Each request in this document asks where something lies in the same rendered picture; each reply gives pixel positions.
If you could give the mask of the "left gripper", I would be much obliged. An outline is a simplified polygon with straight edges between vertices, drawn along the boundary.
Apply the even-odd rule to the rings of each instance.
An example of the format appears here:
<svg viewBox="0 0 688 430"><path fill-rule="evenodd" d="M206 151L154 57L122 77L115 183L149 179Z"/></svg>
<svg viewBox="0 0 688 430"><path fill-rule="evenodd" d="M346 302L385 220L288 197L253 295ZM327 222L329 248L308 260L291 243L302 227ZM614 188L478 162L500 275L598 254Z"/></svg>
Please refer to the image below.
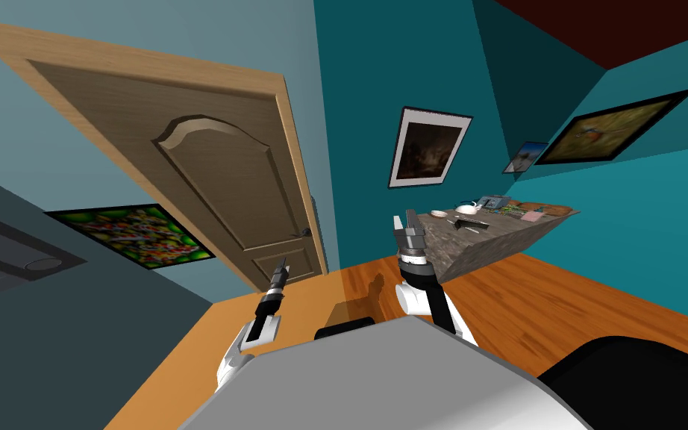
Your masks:
<svg viewBox="0 0 688 430"><path fill-rule="evenodd" d="M289 267L286 265L286 258L282 258L278 263L270 279L271 290L283 290L289 277Z"/></svg>

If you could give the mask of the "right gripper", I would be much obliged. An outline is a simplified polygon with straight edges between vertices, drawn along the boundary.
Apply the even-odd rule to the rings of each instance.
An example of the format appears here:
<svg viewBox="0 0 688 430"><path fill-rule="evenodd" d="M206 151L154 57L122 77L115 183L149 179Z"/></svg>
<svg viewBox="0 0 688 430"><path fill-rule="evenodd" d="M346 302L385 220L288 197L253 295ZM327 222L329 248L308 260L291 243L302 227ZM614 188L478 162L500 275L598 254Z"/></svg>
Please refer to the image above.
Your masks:
<svg viewBox="0 0 688 430"><path fill-rule="evenodd" d="M406 210L407 226L404 229L400 216L393 217L393 233L396 238L398 253L415 257L424 257L427 249L425 230L414 209Z"/></svg>

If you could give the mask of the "grey stone table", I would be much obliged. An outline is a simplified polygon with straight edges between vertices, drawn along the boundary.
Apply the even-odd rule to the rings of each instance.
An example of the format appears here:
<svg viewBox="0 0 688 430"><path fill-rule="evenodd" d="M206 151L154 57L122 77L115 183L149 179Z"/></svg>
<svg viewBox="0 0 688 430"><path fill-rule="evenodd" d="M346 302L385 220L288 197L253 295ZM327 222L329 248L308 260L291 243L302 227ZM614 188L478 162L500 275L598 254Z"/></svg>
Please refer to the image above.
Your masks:
<svg viewBox="0 0 688 430"><path fill-rule="evenodd" d="M441 284L524 252L578 212L571 209L562 216L554 216L547 205L545 215L533 222L489 211L467 217L485 222L485 229L457 229L451 221L462 215L453 210L447 213L442 219L428 213L417 215L425 230L427 258Z"/></svg>

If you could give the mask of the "white-matted dark picture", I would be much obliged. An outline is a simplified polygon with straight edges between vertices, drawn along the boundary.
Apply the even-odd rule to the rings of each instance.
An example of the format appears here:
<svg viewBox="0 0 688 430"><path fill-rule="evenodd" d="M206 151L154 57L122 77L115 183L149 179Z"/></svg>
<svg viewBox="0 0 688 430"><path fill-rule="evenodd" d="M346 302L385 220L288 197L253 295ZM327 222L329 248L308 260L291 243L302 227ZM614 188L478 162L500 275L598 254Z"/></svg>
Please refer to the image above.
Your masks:
<svg viewBox="0 0 688 430"><path fill-rule="evenodd" d="M387 187L442 184L473 119L473 116L404 106Z"/></svg>

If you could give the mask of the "brown wooden door leaf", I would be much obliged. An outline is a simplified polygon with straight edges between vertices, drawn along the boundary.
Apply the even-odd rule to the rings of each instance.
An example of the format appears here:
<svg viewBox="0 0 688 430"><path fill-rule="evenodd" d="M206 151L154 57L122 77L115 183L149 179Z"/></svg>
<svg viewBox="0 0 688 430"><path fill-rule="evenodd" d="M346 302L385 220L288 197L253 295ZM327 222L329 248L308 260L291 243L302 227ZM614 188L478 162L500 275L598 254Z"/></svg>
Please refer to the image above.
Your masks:
<svg viewBox="0 0 688 430"><path fill-rule="evenodd" d="M36 62L34 68L194 225L266 290L320 275L276 101L265 95Z"/></svg>

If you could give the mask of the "small pale blue picture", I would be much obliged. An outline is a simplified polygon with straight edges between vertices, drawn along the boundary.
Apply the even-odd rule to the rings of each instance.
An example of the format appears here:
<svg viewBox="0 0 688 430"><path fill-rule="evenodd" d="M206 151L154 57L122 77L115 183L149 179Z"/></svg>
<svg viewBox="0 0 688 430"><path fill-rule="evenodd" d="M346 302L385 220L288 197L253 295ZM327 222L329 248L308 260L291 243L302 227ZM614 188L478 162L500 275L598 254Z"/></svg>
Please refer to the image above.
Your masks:
<svg viewBox="0 0 688 430"><path fill-rule="evenodd" d="M504 168L503 174L524 173L546 150L547 143L526 141Z"/></svg>

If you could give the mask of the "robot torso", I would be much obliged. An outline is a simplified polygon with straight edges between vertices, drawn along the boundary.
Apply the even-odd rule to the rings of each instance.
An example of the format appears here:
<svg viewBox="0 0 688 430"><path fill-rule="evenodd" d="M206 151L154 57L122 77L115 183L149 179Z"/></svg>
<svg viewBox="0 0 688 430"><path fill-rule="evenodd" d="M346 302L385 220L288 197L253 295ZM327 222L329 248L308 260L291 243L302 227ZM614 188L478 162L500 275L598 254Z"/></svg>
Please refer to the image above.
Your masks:
<svg viewBox="0 0 688 430"><path fill-rule="evenodd" d="M592 430L533 376L418 317L250 360L178 430Z"/></svg>

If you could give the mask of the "colourful black-framed picture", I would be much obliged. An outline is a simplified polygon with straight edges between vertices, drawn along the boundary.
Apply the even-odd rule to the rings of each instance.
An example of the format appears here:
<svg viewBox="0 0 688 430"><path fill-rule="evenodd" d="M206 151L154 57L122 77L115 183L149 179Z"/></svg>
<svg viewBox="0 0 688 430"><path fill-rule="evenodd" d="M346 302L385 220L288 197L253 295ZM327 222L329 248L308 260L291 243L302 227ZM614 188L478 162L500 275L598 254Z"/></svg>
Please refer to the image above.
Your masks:
<svg viewBox="0 0 688 430"><path fill-rule="evenodd" d="M148 270L215 258L158 203L45 214Z"/></svg>

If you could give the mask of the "yellow-green black-framed picture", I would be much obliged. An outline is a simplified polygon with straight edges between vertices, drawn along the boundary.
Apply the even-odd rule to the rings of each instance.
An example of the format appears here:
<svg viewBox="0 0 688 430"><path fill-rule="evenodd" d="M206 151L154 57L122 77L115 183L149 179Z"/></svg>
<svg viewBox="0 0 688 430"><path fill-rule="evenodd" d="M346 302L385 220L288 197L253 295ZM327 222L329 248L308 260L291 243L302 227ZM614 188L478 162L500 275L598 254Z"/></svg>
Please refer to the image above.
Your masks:
<svg viewBox="0 0 688 430"><path fill-rule="evenodd" d="M536 165L611 161L688 97L688 89L573 117Z"/></svg>

